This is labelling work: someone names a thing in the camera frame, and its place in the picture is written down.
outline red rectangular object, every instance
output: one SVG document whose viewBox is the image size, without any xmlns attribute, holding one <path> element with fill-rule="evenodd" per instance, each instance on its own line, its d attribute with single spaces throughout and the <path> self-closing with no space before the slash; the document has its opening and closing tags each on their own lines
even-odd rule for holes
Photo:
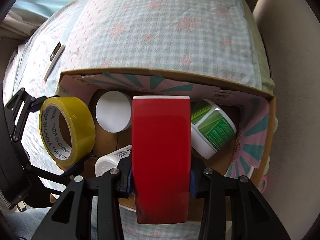
<svg viewBox="0 0 320 240">
<path fill-rule="evenodd" d="M 190 167 L 190 98 L 133 97 L 132 169 L 139 224 L 187 221 Z"/>
</svg>

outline bed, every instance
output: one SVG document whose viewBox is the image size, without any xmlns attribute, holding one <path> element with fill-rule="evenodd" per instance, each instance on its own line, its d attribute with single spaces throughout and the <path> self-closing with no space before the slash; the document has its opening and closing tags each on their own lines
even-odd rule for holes
<svg viewBox="0 0 320 240">
<path fill-rule="evenodd" d="M 49 55 L 59 41 L 66 48 L 45 82 Z M 35 97 L 52 96 L 61 71 L 101 67 L 191 72 L 270 93 L 274 88 L 244 0 L 73 0 L 18 47 L 4 78 L 4 102 L 21 87 Z M 30 114 L 22 143 L 33 165 L 62 173 L 42 144 L 38 113 Z"/>
</svg>

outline packing tape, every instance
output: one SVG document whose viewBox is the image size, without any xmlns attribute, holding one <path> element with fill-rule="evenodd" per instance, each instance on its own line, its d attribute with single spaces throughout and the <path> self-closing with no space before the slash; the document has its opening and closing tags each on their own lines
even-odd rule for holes
<svg viewBox="0 0 320 240">
<path fill-rule="evenodd" d="M 71 146 L 63 138 L 60 115 L 68 126 Z M 95 127 L 92 115 L 79 98 L 53 97 L 42 105 L 39 114 L 39 128 L 44 147 L 60 166 L 68 167 L 88 154 L 95 141 Z"/>
</svg>

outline silver rivet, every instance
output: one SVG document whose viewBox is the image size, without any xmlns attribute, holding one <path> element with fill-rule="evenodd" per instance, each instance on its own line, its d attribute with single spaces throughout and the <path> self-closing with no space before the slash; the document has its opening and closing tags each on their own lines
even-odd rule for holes
<svg viewBox="0 0 320 240">
<path fill-rule="evenodd" d="M 112 168 L 109 172 L 110 172 L 112 175 L 115 175 L 115 174 L 118 174 L 118 173 L 119 173 L 119 169 L 118 169 L 118 168 Z"/>
<path fill-rule="evenodd" d="M 243 183 L 246 183 L 249 181 L 248 177 L 247 176 L 241 176 L 240 177 L 240 181 L 243 182 Z"/>
<path fill-rule="evenodd" d="M 213 169 L 211 169 L 211 168 L 205 168 L 205 169 L 204 169 L 204 173 L 207 174 L 207 175 L 210 175 L 210 174 L 213 173 Z"/>
<path fill-rule="evenodd" d="M 75 182 L 81 182 L 82 180 L 83 180 L 83 177 L 81 175 L 76 176 L 74 179 Z"/>
</svg>

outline green and white container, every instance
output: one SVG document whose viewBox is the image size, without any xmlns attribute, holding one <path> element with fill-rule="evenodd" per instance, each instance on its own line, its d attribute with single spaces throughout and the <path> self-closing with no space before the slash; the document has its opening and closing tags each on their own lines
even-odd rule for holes
<svg viewBox="0 0 320 240">
<path fill-rule="evenodd" d="M 210 159 L 236 134 L 229 116 L 215 103 L 204 99 L 191 112 L 191 144 L 205 159 Z"/>
</svg>

